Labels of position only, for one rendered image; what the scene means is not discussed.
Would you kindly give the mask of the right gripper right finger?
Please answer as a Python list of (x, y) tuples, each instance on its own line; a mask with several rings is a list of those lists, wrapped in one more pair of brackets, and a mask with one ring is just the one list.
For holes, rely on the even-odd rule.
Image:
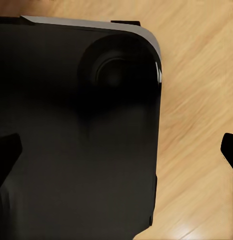
[(225, 133), (221, 142), (220, 150), (233, 168), (233, 134)]

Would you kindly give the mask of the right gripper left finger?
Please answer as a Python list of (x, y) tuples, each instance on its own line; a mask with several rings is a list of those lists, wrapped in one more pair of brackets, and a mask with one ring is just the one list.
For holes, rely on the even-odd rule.
[(18, 133), (0, 137), (0, 188), (23, 151)]

